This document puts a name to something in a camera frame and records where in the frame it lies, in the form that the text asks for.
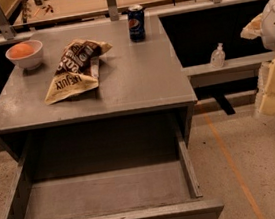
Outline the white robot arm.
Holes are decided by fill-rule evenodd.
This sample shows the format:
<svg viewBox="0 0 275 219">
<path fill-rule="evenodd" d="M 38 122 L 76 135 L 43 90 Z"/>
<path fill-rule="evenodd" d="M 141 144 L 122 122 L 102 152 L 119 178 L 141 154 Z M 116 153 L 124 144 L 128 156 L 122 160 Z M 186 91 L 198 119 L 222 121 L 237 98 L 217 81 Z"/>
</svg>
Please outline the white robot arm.
<svg viewBox="0 0 275 219">
<path fill-rule="evenodd" d="M 275 52 L 275 0 L 269 0 L 261 14 L 257 15 L 241 31 L 241 37 L 260 37 L 265 49 Z M 264 61 L 259 68 L 258 92 L 255 99 L 256 115 L 275 115 L 275 58 Z"/>
</svg>

